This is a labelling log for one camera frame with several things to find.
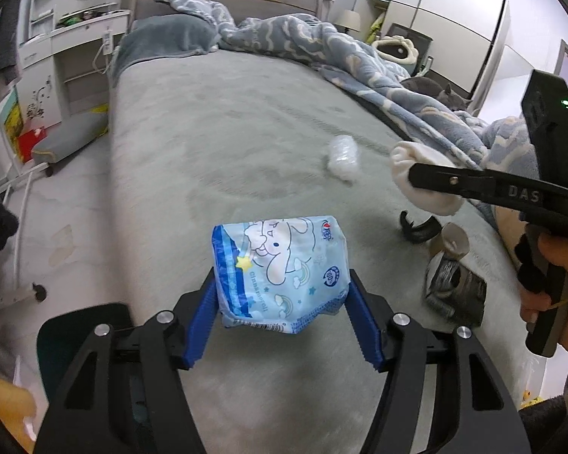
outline chair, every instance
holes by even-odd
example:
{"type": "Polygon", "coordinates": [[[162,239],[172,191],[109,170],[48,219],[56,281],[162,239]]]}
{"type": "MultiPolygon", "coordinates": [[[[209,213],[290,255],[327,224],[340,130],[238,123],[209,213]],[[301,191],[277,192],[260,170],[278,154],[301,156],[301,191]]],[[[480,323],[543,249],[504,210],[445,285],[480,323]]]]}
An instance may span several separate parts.
{"type": "Polygon", "coordinates": [[[122,303],[104,304],[68,312],[46,321],[38,332],[36,350],[38,366],[49,403],[57,387],[78,353],[88,333],[97,324],[107,323],[114,329],[133,327],[128,306],[122,303]]]}
{"type": "Polygon", "coordinates": [[[385,36],[406,37],[412,41],[412,44],[414,44],[414,47],[418,50],[417,62],[415,65],[404,66],[411,77],[422,77],[431,69],[434,59],[433,56],[429,56],[429,47],[433,42],[433,39],[429,36],[396,23],[391,24],[385,36]]]}

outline cat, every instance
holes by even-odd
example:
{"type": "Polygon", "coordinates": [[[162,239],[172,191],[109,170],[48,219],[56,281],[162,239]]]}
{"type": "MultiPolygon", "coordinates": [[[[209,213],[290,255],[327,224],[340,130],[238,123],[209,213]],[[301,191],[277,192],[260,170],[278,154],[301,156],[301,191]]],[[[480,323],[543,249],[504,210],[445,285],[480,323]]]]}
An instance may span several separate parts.
{"type": "Polygon", "coordinates": [[[427,77],[411,77],[400,82],[401,86],[412,92],[422,93],[437,99],[450,110],[467,110],[471,100],[458,95],[450,84],[443,88],[439,83],[427,77]]]}

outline yellow star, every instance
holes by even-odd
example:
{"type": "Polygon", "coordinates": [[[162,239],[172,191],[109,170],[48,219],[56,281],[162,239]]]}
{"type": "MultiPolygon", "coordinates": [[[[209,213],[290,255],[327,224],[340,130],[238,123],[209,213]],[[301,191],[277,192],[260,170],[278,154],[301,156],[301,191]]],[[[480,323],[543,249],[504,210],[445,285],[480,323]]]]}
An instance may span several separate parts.
{"type": "Polygon", "coordinates": [[[253,262],[249,257],[241,258],[240,256],[238,256],[238,262],[236,263],[236,268],[241,268],[241,270],[244,272],[246,270],[249,270],[252,266],[253,262]]]}

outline gray cushion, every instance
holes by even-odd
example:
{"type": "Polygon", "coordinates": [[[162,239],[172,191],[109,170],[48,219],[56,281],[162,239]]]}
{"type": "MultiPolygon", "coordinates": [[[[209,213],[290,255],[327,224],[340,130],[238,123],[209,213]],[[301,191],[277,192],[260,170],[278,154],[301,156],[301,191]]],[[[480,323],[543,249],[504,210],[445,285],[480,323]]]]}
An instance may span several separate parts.
{"type": "Polygon", "coordinates": [[[100,136],[107,129],[106,112],[82,112],[64,119],[61,125],[50,131],[31,150],[36,162],[54,164],[73,154],[100,136]]]}
{"type": "Polygon", "coordinates": [[[121,73],[135,63],[209,53],[216,50],[219,39],[211,24],[191,15],[163,15],[138,20],[130,34],[120,41],[111,76],[117,84],[121,73]]]}

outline lamp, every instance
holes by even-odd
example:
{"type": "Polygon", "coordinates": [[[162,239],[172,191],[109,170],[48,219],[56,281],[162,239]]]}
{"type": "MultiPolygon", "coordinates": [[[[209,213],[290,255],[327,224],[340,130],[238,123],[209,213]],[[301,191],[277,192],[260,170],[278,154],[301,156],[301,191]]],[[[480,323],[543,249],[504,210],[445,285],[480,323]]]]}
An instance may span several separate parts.
{"type": "Polygon", "coordinates": [[[352,10],[343,10],[334,24],[343,27],[346,34],[349,29],[360,32],[360,14],[352,10]]]}

